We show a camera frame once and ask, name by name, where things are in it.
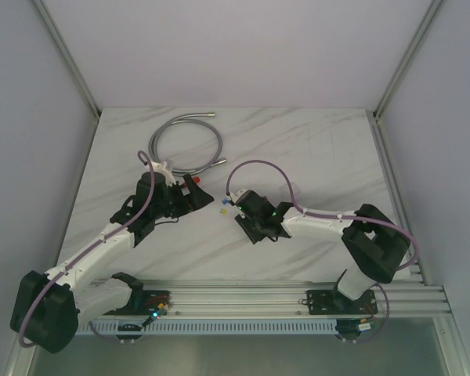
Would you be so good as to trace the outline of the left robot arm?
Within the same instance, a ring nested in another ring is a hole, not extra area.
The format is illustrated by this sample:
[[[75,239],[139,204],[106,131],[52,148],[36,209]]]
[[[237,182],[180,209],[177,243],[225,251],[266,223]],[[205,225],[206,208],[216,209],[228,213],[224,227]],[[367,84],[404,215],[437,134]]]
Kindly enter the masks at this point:
[[[136,191],[110,217],[97,238],[44,273],[25,275],[17,292],[10,327],[20,346],[64,349],[81,325],[113,311],[127,315],[144,306],[143,282],[125,272],[92,286],[107,267],[136,248],[158,224],[174,222],[214,200],[189,174],[182,182],[160,172],[146,172]]]

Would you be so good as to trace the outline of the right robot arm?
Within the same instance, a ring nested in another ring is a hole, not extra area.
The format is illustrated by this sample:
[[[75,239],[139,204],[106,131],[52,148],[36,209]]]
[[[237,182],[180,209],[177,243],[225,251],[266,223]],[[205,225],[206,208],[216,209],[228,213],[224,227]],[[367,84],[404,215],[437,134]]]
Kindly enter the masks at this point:
[[[269,239],[310,237],[342,243],[353,266],[338,278],[331,293],[337,311],[347,313],[363,293],[375,284],[389,284],[410,247],[407,235],[375,206],[364,204],[357,211],[334,213],[298,209],[291,202],[273,206],[253,190],[228,193],[237,207],[236,222],[254,244]]]

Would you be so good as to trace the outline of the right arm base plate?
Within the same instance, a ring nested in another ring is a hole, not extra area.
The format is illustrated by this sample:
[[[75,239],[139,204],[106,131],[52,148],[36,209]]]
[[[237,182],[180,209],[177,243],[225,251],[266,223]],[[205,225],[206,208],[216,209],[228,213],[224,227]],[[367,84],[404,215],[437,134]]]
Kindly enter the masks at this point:
[[[357,300],[350,300],[337,291],[308,290],[301,304],[306,306],[310,315],[368,315],[378,313],[377,300],[372,290],[365,291]]]

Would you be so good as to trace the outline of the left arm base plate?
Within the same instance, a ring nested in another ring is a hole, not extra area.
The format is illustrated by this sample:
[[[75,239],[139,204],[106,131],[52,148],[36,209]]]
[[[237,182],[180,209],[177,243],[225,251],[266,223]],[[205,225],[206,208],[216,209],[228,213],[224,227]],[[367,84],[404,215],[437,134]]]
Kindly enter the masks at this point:
[[[170,291],[167,290],[144,290],[140,298],[131,298],[127,305],[104,313],[104,316],[150,315],[167,306],[170,302],[170,295]]]

